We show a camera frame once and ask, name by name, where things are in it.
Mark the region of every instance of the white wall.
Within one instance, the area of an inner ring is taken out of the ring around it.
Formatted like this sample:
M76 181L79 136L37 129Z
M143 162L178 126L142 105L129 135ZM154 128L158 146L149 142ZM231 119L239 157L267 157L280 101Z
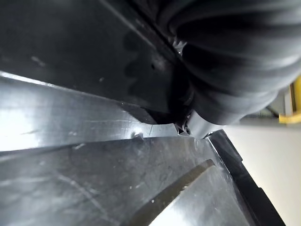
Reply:
M287 226L301 226L301 129L224 129Z

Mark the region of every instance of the scratched plastic surface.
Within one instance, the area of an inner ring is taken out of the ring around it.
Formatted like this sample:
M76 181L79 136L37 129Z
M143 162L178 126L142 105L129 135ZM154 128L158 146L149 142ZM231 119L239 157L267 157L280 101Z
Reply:
M141 123L126 110L129 107L0 71L0 151L130 139L137 134L177 136L173 124Z
M157 204L154 197L166 187L207 160L213 168L177 199L185 203L195 197L193 209L198 211L188 215L185 205L173 204L178 218L186 217L185 224L178 223L253 225L210 141L190 137L138 137L2 153L0 225L125 226L145 205Z

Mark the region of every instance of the corrugated rubber hose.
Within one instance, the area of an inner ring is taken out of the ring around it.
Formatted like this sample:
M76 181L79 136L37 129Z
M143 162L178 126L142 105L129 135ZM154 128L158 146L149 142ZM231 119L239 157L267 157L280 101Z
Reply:
M158 24L187 42L193 108L231 124L270 104L301 73L301 0L166 0Z

